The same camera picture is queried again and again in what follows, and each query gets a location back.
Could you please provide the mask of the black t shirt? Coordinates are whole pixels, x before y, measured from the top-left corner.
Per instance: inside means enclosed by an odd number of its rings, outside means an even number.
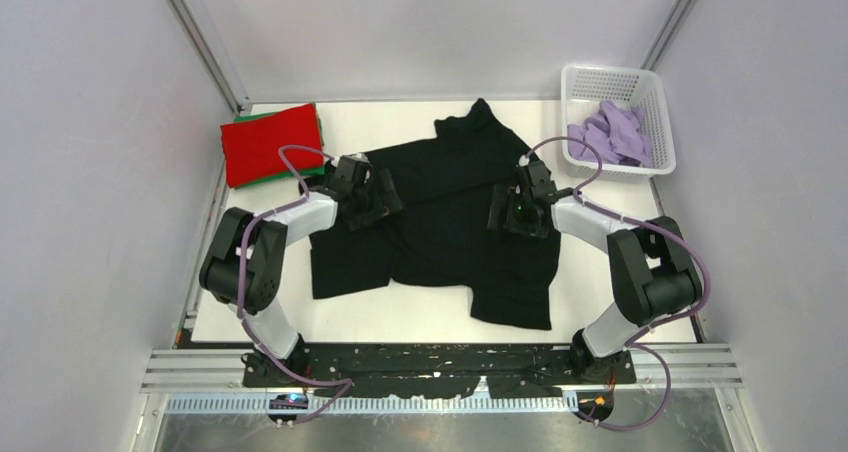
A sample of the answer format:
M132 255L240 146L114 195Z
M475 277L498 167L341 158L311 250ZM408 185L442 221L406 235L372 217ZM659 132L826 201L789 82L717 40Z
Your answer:
M493 192L510 186L528 145L484 99L461 117L434 123L435 135L374 149L391 173L403 211L353 231L345 224L311 235L311 288L328 299L387 286L467 286L470 315L483 322L549 330L549 288L561 237L526 237L487 227Z

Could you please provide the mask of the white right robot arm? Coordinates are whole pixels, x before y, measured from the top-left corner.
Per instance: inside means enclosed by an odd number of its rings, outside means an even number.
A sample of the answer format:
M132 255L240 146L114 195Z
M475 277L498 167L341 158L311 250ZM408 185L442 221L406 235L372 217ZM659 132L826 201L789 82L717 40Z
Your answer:
M652 326L701 302L705 288L677 222L639 220L590 201L577 188L560 189L539 161L493 189L488 226L533 239L576 237L606 254L613 301L578 330L567 364L573 376L596 382Z

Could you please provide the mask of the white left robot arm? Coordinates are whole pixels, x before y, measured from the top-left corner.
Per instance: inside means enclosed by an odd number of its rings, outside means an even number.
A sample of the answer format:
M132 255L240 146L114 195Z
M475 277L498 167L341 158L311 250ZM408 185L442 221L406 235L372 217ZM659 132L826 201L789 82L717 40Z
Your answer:
M307 370L296 352L302 335L277 300L287 248L338 225L359 231L404 209L390 170L362 154L341 156L317 184L300 187L300 197L266 212L227 209L198 273L200 287L235 313L284 386L298 384Z

